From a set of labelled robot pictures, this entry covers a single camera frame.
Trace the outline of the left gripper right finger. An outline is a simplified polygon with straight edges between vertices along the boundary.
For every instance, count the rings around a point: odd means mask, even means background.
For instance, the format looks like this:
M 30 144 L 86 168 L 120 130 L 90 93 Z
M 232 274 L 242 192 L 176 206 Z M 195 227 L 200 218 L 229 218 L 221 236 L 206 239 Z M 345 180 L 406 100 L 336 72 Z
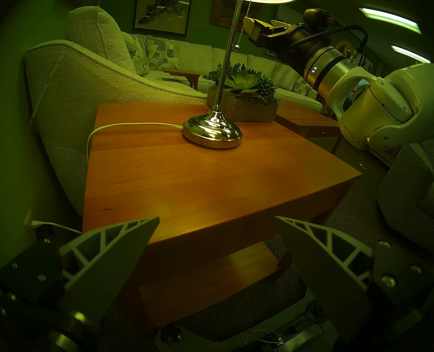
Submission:
M 389 238 L 373 248 L 346 233 L 283 216 L 275 227 L 342 341 L 394 341 L 423 318 L 434 274 Z

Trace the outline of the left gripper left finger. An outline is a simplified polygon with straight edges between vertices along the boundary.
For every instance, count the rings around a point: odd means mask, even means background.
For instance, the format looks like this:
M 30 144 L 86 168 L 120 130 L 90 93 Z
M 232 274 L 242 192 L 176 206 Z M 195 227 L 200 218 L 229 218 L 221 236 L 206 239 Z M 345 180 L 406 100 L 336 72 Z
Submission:
M 82 313 L 98 323 L 135 269 L 159 216 L 86 232 L 59 246 L 38 240 L 0 269 L 0 289 L 25 305 L 55 313 Z

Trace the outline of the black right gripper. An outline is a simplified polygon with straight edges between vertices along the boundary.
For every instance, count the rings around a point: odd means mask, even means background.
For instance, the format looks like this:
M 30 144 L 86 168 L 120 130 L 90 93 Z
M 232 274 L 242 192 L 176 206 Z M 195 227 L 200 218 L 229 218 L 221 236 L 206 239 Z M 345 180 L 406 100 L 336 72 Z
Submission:
M 323 46 L 323 38 L 296 44 L 323 31 L 322 23 L 289 24 L 277 20 L 265 23 L 244 17 L 244 30 L 257 47 L 265 48 L 292 68 L 305 68 L 313 54 Z

